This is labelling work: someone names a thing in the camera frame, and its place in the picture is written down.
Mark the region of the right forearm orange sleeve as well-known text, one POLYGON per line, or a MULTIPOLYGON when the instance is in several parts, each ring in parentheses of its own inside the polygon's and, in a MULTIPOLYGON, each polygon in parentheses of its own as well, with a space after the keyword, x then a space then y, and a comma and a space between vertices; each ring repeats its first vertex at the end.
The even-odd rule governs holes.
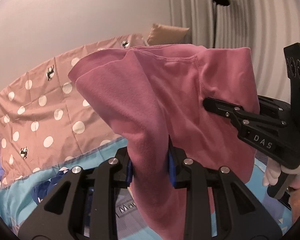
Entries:
POLYGON ((300 189, 290 193, 290 205, 292 208, 292 222, 295 223, 300 216, 300 189))

